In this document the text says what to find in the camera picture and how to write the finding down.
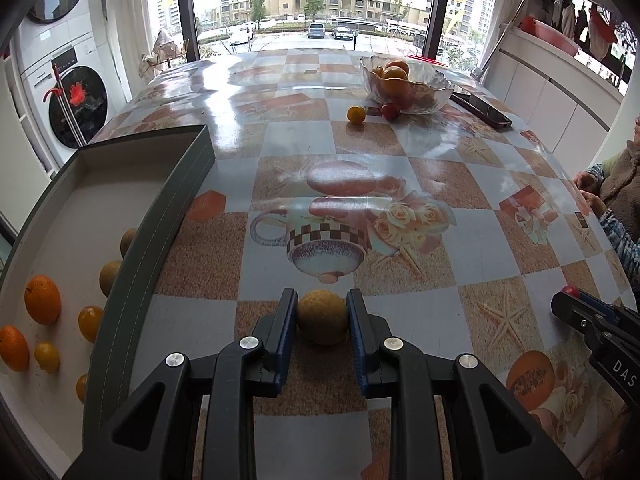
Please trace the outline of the orange at bowl front left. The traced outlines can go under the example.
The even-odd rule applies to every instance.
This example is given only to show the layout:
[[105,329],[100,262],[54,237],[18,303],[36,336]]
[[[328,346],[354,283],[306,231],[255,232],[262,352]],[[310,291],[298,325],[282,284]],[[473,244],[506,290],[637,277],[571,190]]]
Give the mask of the orange at bowl front left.
[[396,98],[396,96],[402,96],[410,89],[410,80],[404,77],[390,78],[385,77],[382,73],[382,89],[386,96],[390,98]]

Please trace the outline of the yellow orange persimmon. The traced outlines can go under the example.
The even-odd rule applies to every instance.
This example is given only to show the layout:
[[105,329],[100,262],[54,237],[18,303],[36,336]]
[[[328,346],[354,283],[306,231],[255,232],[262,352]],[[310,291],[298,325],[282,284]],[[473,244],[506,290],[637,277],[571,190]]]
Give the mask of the yellow orange persimmon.
[[75,385],[76,396],[81,403],[85,403],[86,400],[87,382],[88,375],[82,374],[78,377]]
[[102,316],[103,309],[98,306],[84,307],[78,313],[77,322],[81,335],[92,344],[98,336]]

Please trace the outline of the orange on top in bowl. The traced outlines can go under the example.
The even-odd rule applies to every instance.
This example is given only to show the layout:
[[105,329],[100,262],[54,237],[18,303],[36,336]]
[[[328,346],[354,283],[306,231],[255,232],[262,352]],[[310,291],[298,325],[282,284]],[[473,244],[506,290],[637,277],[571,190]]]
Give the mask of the orange on top in bowl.
[[409,75],[409,65],[404,60],[388,61],[383,70],[385,77],[390,78],[407,78]]

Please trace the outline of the white washing machine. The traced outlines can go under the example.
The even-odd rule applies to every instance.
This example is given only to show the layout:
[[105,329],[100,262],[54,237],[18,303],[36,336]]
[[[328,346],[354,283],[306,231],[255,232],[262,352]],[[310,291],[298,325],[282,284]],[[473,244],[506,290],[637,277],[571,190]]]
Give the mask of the white washing machine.
[[85,34],[21,69],[42,140],[61,168],[126,104],[107,44]]

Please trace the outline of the red plastic basin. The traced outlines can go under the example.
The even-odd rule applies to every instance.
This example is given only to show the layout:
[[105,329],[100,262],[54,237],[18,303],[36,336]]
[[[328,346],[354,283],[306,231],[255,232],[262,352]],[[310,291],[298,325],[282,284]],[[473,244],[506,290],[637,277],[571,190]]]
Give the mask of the red plastic basin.
[[575,41],[564,36],[562,32],[558,32],[552,26],[544,24],[544,22],[536,20],[536,18],[532,18],[531,16],[523,18],[523,21],[521,21],[520,24],[520,29],[523,32],[527,32],[529,35],[537,37],[547,44],[552,44],[553,47],[562,50],[572,58],[574,58],[578,52],[579,47]]

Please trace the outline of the small red tomato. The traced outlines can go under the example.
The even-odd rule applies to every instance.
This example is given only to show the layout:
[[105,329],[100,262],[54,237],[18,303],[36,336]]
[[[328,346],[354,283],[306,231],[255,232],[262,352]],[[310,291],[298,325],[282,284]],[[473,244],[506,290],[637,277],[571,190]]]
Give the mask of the small red tomato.
[[580,290],[578,287],[575,287],[573,285],[566,285],[562,288],[562,292],[565,292],[567,295],[579,298],[580,297]]

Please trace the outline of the clear glass fruit bowl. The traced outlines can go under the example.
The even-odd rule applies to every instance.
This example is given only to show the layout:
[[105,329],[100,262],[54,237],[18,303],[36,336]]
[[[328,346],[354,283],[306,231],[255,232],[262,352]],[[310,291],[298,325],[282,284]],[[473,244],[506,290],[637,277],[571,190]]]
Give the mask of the clear glass fruit bowl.
[[368,97],[381,105],[393,104],[402,114],[434,114],[454,92],[454,84],[441,70],[412,58],[362,56],[359,67]]

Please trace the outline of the brown fruit in tray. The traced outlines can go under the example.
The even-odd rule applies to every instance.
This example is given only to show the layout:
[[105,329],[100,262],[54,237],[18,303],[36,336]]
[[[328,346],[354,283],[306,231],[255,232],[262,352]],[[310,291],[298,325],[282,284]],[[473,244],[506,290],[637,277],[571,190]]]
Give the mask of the brown fruit in tray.
[[128,229],[124,234],[122,234],[122,238],[120,239],[120,243],[119,243],[120,255],[122,257],[126,256],[126,253],[128,252],[128,249],[132,241],[134,240],[134,237],[136,236],[136,234],[137,234],[136,228]]

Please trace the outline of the brown round kiwi fruit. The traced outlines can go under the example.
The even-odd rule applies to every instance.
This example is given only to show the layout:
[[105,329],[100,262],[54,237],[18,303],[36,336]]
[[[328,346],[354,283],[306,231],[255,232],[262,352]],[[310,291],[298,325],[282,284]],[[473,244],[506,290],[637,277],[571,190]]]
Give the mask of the brown round kiwi fruit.
[[300,331],[314,344],[336,344],[347,332],[345,299],[330,290],[311,290],[299,300],[297,322]]

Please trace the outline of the small yellow fruit in tray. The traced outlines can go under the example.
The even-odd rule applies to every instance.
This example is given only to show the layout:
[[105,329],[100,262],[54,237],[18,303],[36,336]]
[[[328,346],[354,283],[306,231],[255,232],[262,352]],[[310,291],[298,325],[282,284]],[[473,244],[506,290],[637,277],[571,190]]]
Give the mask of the small yellow fruit in tray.
[[40,341],[36,344],[34,352],[35,360],[39,367],[48,374],[56,374],[60,368],[60,354],[54,344],[49,341]]

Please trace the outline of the white upper dryer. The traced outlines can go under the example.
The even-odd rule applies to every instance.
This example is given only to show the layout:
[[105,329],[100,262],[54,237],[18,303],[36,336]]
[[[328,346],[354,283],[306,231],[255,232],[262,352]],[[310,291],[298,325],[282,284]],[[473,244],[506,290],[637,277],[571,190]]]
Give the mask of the white upper dryer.
[[21,71],[72,41],[93,36],[106,43],[102,0],[37,0],[18,26],[12,49]]

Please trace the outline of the large orange fruit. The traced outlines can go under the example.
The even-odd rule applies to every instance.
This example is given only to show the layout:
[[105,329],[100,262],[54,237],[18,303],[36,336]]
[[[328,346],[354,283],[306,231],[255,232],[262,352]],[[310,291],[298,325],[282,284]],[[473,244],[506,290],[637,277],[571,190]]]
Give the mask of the large orange fruit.
[[29,316],[38,324],[50,326],[61,315],[61,294],[47,275],[35,275],[25,286],[24,303]]

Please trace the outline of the small orange tomato beside bowl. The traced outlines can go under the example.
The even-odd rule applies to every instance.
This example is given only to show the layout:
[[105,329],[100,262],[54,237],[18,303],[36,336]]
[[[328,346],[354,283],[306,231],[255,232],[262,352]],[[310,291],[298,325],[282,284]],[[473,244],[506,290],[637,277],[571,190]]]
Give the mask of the small orange tomato beside bowl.
[[353,125],[361,125],[367,118],[367,111],[359,105],[349,107],[347,110],[347,120]]

